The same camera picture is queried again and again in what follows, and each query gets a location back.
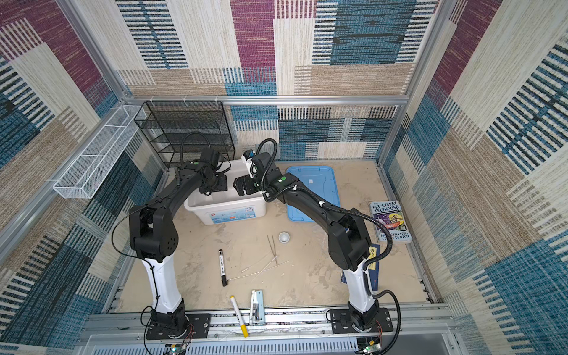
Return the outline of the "white plastic storage bin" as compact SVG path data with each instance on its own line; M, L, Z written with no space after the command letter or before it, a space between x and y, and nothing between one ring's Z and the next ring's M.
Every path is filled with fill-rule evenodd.
M232 186L236 178L248 175L246 165L241 160L231 161L231 165L226 173L226 191L213 192L209 196L194 191L184 202L184 208L205 225L254 219L266 214L266 201L260 192L240 197Z

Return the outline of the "small white ceramic dish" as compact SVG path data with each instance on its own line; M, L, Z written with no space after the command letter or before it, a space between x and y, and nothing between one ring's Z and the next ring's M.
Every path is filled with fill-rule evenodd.
M278 236L278 240L282 243L282 244L286 244L290 241L291 236L288 232L281 232Z

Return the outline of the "clear glass stirring rod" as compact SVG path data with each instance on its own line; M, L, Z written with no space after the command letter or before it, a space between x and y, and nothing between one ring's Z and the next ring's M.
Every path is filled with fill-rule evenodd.
M239 276L239 277L236 277L236 278L233 278L233 279L228 279L228 281L236 281L236 280L241 280L241 279L245 279L245 278L248 278L248 277L256 277L257 275L261 275L262 273L267 272L267 271L270 271L270 270L272 270L272 269L277 269L277 268L279 268L280 266L284 266L284 265L286 265L286 264L288 264L288 263L289 263L289 260L287 260L287 261L285 261L285 262L282 262L282 263L279 264L278 266L277 266L277 265L274 265L274 266L266 267L266 268L262 269L262 270L259 271L259 272L254 272L254 273L251 273L251 274L249 274L249 275L243 275L243 276Z

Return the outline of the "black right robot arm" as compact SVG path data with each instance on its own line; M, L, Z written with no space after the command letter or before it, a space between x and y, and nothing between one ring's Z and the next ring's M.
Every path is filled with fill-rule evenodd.
M268 152L247 150L242 156L247 174L233 183L238 195L261 192L267 203L278 200L292 206L317 223L328 235L328 254L343 270L348 285L348 307L351 323L356 331L369 331L376 324L380 308L377 297L371 293L368 267L390 254L393 238L386 233L387 246L376 257L370 257L371 238L366 221L381 227L372 217L357 209L340 208L312 192L291 173L283 174Z

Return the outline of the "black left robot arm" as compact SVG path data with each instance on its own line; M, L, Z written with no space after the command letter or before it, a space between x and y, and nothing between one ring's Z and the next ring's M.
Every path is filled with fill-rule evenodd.
M174 180L157 197L129 212L130 247L144 262L154 297L149 325L166 337L179 338L189 328L175 277L173 254L179 236L173 219L194 191L205 195L226 186L224 173L218 171L221 165L220 153L204 148L198 159L176 169Z

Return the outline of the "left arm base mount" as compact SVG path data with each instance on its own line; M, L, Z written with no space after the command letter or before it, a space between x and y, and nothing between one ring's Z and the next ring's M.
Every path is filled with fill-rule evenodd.
M205 339L209 333L211 314L162 314L152 312L145 340Z

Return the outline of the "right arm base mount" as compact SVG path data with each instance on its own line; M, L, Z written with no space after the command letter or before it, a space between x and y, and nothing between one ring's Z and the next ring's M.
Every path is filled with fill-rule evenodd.
M329 309L325 317L334 334L394 331L392 317L386 308L374 306L365 313L355 309Z

